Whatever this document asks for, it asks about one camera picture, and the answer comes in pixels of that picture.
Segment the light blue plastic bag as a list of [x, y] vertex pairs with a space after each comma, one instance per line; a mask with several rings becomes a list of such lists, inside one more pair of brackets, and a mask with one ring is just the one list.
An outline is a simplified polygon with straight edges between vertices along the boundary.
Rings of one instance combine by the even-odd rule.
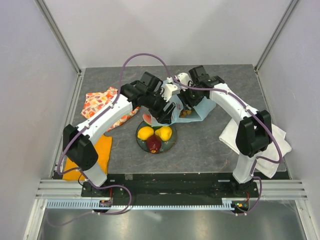
[[[151, 98], [150, 103], [151, 106], [149, 107], [160, 107], [162, 105], [169, 105], [170, 103], [175, 104], [175, 109], [172, 113], [171, 117], [171, 124], [160, 124], [156, 121], [156, 119], [151, 115], [152, 117], [152, 126], [170, 126], [175, 123], [191, 123], [191, 122], [201, 122], [203, 121], [208, 114], [216, 107], [216, 103], [210, 99], [203, 98], [202, 101], [195, 107], [189, 108], [187, 106], [184, 106], [184, 104], [181, 101], [181, 90], [191, 90], [189, 88], [183, 89], [180, 85], [176, 84], [180, 87], [180, 93], [177, 95], [172, 96], [169, 102], [166, 102], [162, 98], [163, 93], [163, 84], [158, 87], [157, 90], [151, 91], [148, 93], [148, 96]], [[182, 110], [192, 110], [192, 113], [188, 115], [187, 117], [180, 117], [180, 112]]]

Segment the fake watermelon slice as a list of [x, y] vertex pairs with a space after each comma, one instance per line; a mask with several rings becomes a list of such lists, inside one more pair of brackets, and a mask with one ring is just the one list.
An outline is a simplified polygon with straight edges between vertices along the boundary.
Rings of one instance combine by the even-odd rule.
[[152, 126], [153, 123], [152, 123], [152, 116], [151, 115], [143, 114], [142, 119], [146, 124], [148, 124], [149, 126]]

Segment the yellow fake lemon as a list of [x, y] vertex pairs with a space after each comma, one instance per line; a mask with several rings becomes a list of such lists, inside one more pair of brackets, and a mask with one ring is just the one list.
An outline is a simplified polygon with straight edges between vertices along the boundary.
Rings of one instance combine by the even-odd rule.
[[149, 137], [154, 134], [154, 129], [150, 126], [144, 126], [138, 130], [137, 138], [146, 141]]

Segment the fake red mango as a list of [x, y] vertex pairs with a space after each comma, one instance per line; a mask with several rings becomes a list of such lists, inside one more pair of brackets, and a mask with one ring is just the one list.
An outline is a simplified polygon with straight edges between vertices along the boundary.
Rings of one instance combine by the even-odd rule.
[[148, 151], [152, 154], [159, 152], [162, 146], [162, 140], [157, 135], [152, 135], [146, 140], [146, 147]]

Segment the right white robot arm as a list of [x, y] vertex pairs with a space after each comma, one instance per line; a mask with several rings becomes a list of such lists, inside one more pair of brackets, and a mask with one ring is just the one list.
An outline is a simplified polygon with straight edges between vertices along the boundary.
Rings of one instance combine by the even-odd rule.
[[201, 98], [207, 98], [219, 105], [235, 122], [235, 144], [239, 155], [229, 191], [235, 197], [242, 196], [253, 182], [256, 157], [272, 143], [269, 112], [259, 111], [245, 103], [221, 77], [210, 76], [202, 65], [175, 78], [182, 86], [180, 93], [188, 104], [194, 107]]

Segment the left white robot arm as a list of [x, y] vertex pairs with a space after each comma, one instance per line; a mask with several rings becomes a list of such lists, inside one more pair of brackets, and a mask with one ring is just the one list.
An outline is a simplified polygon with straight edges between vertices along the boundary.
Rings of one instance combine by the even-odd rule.
[[90, 119], [78, 126], [67, 125], [63, 129], [62, 155], [77, 165], [95, 194], [106, 196], [110, 185], [106, 182], [107, 174], [98, 164], [97, 141], [117, 120], [137, 107], [147, 108], [161, 124], [171, 124], [175, 104], [169, 101], [179, 92], [171, 77], [163, 82], [145, 72], [140, 80], [122, 85], [112, 100]]

